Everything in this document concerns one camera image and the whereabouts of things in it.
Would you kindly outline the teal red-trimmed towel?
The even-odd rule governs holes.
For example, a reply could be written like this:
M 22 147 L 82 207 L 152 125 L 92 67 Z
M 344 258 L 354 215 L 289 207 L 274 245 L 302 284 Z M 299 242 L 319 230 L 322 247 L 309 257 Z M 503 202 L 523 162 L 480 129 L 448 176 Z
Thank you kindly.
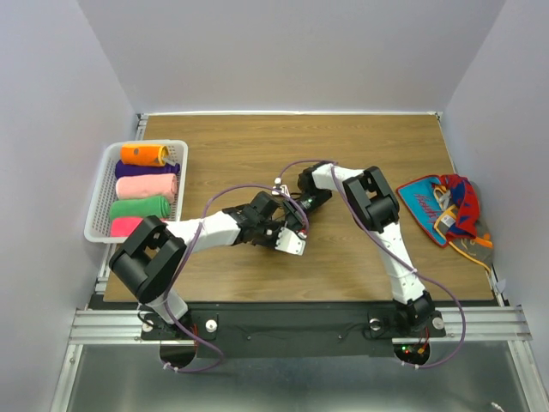
M 409 182 L 397 194 L 428 237 L 440 247 L 446 247 L 446 233 L 455 223 L 456 212 L 447 189 L 437 175 L 429 175 Z

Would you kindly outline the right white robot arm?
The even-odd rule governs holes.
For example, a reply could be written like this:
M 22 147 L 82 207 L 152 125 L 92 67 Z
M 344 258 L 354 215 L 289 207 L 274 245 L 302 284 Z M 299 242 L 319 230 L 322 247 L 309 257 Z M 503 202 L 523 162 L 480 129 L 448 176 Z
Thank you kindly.
M 401 234 L 400 205 L 381 169 L 350 169 L 320 161 L 299 174 L 297 187 L 316 197 L 334 191 L 340 194 L 355 223 L 380 250 L 395 304 L 396 328 L 405 335 L 423 330 L 435 305 L 407 252 Z

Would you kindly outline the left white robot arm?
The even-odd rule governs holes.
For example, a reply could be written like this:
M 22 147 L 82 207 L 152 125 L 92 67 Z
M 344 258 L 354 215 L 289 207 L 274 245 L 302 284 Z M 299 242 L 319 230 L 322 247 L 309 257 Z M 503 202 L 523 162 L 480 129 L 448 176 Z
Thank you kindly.
M 272 239 L 282 227 L 274 219 L 280 207 L 261 191 L 250 203 L 202 219 L 167 222 L 148 216 L 115 251 L 109 268 L 139 303 L 160 317 L 161 328 L 170 337 L 183 337 L 190 331 L 189 307 L 172 287 L 190 254 Z

